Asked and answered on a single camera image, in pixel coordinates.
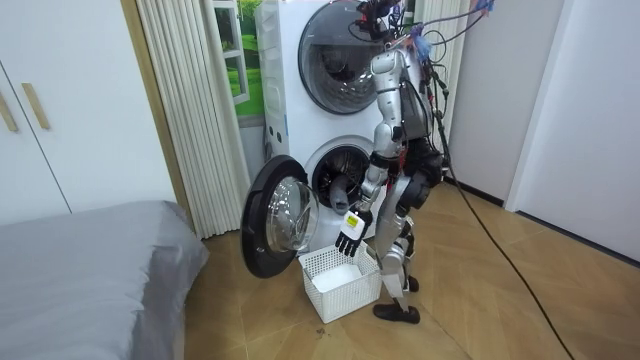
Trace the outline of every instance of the white laundry basket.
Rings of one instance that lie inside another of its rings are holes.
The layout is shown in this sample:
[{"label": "white laundry basket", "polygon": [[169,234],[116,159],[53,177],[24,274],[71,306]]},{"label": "white laundry basket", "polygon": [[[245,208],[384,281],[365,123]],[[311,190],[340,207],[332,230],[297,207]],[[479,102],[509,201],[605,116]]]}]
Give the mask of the white laundry basket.
[{"label": "white laundry basket", "polygon": [[[322,321],[327,324],[380,297],[382,277],[376,260],[369,255],[369,247],[362,243],[354,257],[341,254],[331,245],[300,256],[304,277],[304,290],[316,308]],[[362,276],[335,289],[321,292],[312,282],[314,276],[343,264],[356,265]]]}]

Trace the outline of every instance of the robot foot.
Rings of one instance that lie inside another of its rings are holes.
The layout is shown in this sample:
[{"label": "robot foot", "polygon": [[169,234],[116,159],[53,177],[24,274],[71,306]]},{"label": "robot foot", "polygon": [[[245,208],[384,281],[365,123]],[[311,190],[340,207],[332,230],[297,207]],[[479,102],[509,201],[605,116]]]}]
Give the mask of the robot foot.
[{"label": "robot foot", "polygon": [[420,283],[418,282],[418,279],[414,278],[413,276],[409,276],[409,291],[420,291]]},{"label": "robot foot", "polygon": [[378,304],[373,307],[373,315],[382,320],[402,321],[409,324],[420,323],[420,312],[413,306],[409,306],[409,311],[404,312],[398,304]]}]

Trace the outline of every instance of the wooden floor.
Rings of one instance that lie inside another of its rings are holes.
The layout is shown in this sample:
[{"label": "wooden floor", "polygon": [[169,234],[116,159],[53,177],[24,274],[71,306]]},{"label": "wooden floor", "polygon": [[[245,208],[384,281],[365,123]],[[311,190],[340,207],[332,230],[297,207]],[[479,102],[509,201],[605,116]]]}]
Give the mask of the wooden floor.
[{"label": "wooden floor", "polygon": [[[471,200],[576,359],[640,359],[640,270]],[[419,325],[378,320],[371,306],[324,325],[297,263],[255,279],[231,233],[206,242],[211,256],[187,300],[186,360],[568,359],[455,188],[440,185],[412,215]]]}]

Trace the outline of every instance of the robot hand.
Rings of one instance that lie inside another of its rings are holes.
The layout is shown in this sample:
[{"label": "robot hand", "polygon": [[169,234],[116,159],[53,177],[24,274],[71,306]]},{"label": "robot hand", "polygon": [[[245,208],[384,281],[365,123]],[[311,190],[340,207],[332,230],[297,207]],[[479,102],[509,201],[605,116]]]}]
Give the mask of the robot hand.
[{"label": "robot hand", "polygon": [[352,205],[344,215],[344,221],[340,226],[340,235],[336,240],[336,247],[340,252],[347,256],[355,256],[371,223],[373,223],[371,211],[359,211],[356,205]]}]

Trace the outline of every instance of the bed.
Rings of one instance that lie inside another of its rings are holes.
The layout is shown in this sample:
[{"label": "bed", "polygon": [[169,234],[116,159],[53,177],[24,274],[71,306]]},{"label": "bed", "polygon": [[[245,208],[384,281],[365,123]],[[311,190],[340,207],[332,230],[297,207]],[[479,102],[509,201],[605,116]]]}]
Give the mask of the bed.
[{"label": "bed", "polygon": [[180,357],[207,257],[161,201],[0,227],[0,359]]}]

